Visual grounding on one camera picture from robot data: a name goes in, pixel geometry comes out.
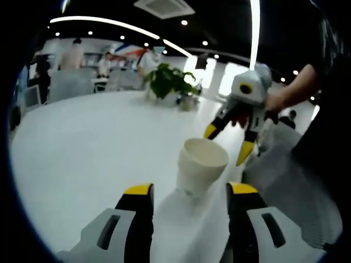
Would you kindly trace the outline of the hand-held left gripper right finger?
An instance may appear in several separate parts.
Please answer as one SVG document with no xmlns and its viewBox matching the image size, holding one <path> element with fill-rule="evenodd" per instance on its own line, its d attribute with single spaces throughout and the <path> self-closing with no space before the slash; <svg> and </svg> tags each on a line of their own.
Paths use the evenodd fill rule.
<svg viewBox="0 0 351 263">
<path fill-rule="evenodd" d="M 238 182 L 226 184 L 228 247 L 232 262 L 320 262 L 326 251 L 310 246 L 301 228 L 258 191 Z"/>
</svg>

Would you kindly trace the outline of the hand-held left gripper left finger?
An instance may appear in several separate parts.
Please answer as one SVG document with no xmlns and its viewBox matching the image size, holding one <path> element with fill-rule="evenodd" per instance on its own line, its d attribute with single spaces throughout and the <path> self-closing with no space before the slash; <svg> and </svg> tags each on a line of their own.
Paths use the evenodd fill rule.
<svg viewBox="0 0 351 263">
<path fill-rule="evenodd" d="M 154 184 L 126 189 L 81 231 L 80 241 L 57 253 L 58 262 L 149 262 L 154 226 Z"/>
</svg>

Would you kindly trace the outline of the person's right hand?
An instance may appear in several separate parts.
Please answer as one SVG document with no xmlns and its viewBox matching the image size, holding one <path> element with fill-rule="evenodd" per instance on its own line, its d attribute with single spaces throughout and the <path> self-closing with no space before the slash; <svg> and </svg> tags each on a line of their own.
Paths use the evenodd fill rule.
<svg viewBox="0 0 351 263">
<path fill-rule="evenodd" d="M 285 109 L 284 100 L 280 95 L 268 93 L 265 102 L 265 118 L 271 119 L 274 124 L 279 122 L 279 113 Z"/>
</svg>

